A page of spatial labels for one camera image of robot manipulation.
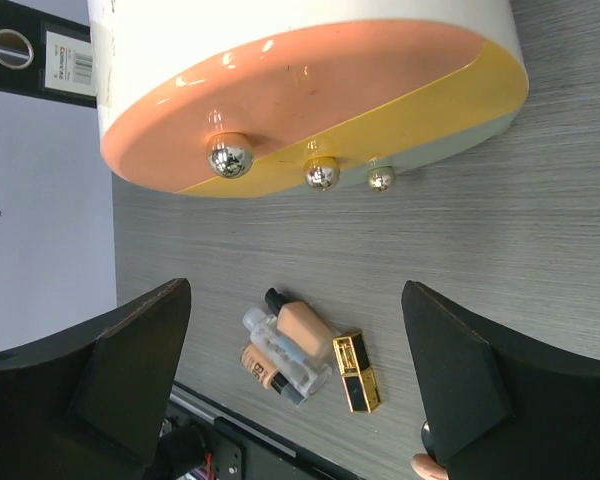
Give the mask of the clear plastic bottle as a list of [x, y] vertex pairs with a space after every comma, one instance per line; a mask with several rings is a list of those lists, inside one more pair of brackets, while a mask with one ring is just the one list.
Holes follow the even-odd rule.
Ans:
[[294, 340], [277, 329], [277, 318], [258, 307], [243, 316], [251, 342], [279, 369], [304, 397], [316, 394], [329, 379], [332, 368], [307, 354]]

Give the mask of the BB cream tube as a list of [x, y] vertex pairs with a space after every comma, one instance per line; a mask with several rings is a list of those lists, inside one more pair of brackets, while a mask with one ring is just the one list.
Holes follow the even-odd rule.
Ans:
[[249, 343], [243, 348], [240, 360], [249, 374], [252, 375], [263, 388], [273, 390], [279, 396], [292, 403], [295, 407], [299, 407], [305, 402], [306, 398], [290, 383], [290, 381], [280, 372], [279, 368], [276, 367], [255, 344]]

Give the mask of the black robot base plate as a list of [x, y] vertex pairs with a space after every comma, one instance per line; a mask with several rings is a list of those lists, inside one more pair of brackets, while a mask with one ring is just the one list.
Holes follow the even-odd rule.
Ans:
[[357, 479], [227, 407], [175, 382], [145, 479]]

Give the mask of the yellow drawer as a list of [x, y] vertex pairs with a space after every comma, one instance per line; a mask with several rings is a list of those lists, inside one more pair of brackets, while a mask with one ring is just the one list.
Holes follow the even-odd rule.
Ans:
[[325, 157], [345, 170], [475, 127], [520, 109], [528, 94], [517, 58], [487, 42], [469, 65], [351, 120], [256, 160], [235, 180], [211, 179], [186, 194], [212, 198], [310, 192], [304, 170]]

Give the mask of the beige foundation bottle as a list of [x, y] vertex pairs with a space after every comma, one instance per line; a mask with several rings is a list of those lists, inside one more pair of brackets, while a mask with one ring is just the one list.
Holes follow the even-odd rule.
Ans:
[[306, 303], [270, 288], [265, 302], [277, 317], [277, 328], [303, 349], [315, 363], [326, 361], [335, 336], [332, 328]]

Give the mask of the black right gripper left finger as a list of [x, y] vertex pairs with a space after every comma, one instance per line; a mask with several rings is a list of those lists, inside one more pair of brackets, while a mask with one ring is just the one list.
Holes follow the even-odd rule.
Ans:
[[0, 479], [139, 479], [156, 452], [191, 312], [176, 278], [0, 351]]

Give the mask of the white round drawer organizer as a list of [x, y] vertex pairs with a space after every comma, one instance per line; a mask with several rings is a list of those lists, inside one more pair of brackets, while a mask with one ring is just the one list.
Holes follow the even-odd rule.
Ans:
[[529, 80], [506, 1], [92, 1], [101, 153], [162, 192], [367, 184], [509, 128]]

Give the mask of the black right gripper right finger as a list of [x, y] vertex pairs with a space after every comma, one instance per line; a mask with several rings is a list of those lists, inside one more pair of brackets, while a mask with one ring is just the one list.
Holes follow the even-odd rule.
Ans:
[[436, 460], [452, 479], [600, 479], [600, 360], [428, 286], [402, 310]]

